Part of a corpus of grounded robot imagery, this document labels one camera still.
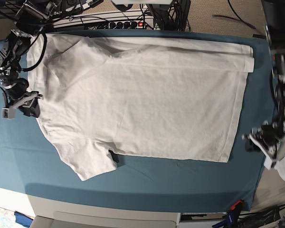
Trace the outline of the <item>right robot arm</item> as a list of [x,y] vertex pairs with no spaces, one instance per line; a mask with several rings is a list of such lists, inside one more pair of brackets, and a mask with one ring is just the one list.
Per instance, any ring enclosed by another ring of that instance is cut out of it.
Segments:
[[21,0],[17,3],[18,10],[13,17],[0,10],[0,15],[12,20],[16,25],[0,49],[3,118],[14,119],[17,110],[28,117],[38,118],[40,115],[38,100],[42,95],[38,91],[29,92],[28,80],[20,77],[19,74],[35,69],[44,57],[45,48],[42,48],[39,60],[33,66],[23,68],[20,61],[39,36],[43,37],[43,44],[47,44],[47,37],[43,30],[46,25],[54,22],[52,18],[60,3],[59,0]]

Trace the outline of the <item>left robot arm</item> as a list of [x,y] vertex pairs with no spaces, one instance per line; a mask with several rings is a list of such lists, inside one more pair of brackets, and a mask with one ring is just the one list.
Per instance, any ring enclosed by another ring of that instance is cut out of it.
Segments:
[[248,152],[262,152],[267,169],[278,163],[278,150],[285,141],[285,0],[264,0],[262,8],[266,19],[266,38],[273,58],[269,87],[277,111],[271,122],[242,136]]

